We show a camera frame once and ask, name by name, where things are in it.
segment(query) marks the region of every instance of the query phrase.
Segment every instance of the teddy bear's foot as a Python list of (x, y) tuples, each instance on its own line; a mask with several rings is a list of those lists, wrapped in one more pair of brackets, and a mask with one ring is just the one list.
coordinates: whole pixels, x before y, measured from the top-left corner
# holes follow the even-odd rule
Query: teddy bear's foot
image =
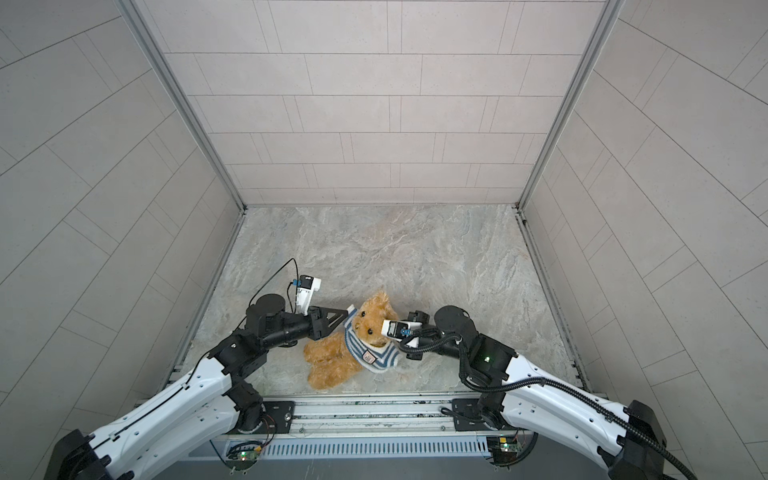
[(313, 364), (307, 381), (315, 390), (331, 389), (346, 382), (360, 370), (362, 367), (357, 360), (347, 354)]
[(344, 333), (332, 333), (326, 338), (317, 340), (316, 342), (310, 340), (304, 346), (304, 359), (309, 363), (322, 362), (323, 360), (341, 356), (342, 348), (346, 350), (346, 345), (344, 345)]

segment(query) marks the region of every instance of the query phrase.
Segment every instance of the brown fur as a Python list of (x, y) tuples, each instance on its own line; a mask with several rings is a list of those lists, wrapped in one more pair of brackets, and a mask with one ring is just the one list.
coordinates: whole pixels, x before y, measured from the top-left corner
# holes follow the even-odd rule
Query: brown fur
[[(373, 346), (384, 346), (389, 339), (381, 334), (384, 320), (397, 320), (397, 313), (389, 304), (389, 297), (378, 292), (357, 310), (352, 320), (355, 334)], [(315, 390), (330, 389), (346, 382), (362, 366), (355, 360), (344, 343), (344, 332), (336, 332), (304, 347), (304, 359), (312, 364), (307, 379)]]

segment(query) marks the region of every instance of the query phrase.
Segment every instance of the stuffed animal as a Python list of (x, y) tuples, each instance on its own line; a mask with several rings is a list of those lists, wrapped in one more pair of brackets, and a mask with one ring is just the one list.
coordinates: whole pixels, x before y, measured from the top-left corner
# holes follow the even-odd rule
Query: stuffed animal
[(378, 292), (344, 322), (344, 331), (304, 347), (304, 359), (312, 364), (307, 379), (315, 390), (329, 389), (350, 379), (363, 368), (383, 372), (397, 364), (397, 345), (382, 335), (384, 320), (397, 319), (389, 297)]

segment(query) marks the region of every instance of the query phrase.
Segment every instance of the robotic arm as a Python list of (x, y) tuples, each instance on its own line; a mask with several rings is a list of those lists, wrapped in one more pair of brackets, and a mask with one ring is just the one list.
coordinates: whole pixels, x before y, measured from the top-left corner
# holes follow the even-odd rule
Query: robotic arm
[[(251, 433), (269, 417), (261, 395), (245, 381), (276, 346), (328, 336), (348, 310), (310, 306), (320, 280), (295, 280), (297, 313), (280, 295), (261, 296), (237, 328), (184, 377), (133, 412), (85, 436), (74, 430), (54, 447), (45, 480), (150, 480), (192, 449), (236, 429)], [(540, 432), (606, 468), (613, 480), (663, 478), (670, 455), (653, 410), (599, 399), (539, 369), (511, 347), (478, 333), (469, 314), (444, 306), (387, 322), (383, 334), (399, 341), (409, 359), (434, 352), (459, 359), (459, 377), (482, 395), (473, 417), (488, 427)]]

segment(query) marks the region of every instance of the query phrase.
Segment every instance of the gray floor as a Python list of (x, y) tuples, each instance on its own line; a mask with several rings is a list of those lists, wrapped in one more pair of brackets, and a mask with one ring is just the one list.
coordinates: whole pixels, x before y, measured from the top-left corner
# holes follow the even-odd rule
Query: gray floor
[[(528, 249), (508, 205), (301, 207), (249, 210), (185, 370), (239, 323), (256, 289), (290, 257), (300, 273), (322, 279), (313, 304), (346, 308), (383, 288), (395, 311), (430, 315), (457, 305), (480, 332), (573, 382), (562, 339), (549, 311)], [(295, 277), (286, 268), (263, 291), (285, 295)], [(249, 381), (262, 395), (311, 393), (304, 340), (274, 349)], [(391, 371), (363, 371), (328, 392), (463, 390), (454, 359), (401, 358)]]
[(573, 450), (539, 437), (530, 456), (510, 469), (494, 469), (480, 458), (376, 458), (354, 460), (272, 460), (257, 463), (246, 477), (230, 477), (221, 463), (177, 462), (155, 480), (604, 480), (605, 470)]

